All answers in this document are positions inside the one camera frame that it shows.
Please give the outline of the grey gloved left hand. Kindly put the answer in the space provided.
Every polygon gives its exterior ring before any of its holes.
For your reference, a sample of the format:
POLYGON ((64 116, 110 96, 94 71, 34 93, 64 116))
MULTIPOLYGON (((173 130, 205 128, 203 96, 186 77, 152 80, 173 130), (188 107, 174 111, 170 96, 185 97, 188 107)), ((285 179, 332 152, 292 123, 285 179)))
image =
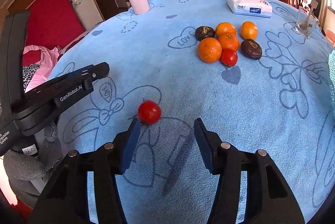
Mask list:
POLYGON ((54 122, 35 134, 37 156, 7 151, 3 164, 18 201, 34 208, 46 183, 63 159, 58 128, 54 122))

